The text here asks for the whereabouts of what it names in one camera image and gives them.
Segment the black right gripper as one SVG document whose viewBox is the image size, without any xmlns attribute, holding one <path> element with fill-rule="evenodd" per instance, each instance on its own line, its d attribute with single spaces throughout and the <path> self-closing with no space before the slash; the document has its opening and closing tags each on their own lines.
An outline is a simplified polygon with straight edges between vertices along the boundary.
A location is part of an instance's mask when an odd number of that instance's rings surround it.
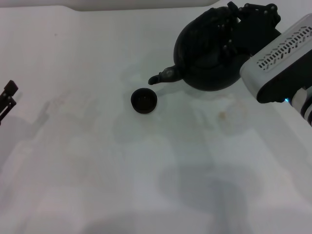
<svg viewBox="0 0 312 234">
<path fill-rule="evenodd" d="M 240 55 L 250 58 L 280 35 L 276 26 L 281 21 L 281 16 L 275 4 L 246 3 L 243 7 L 237 7 L 230 1 L 227 7 L 241 21 L 220 24 L 223 59 L 233 59 Z"/>
</svg>

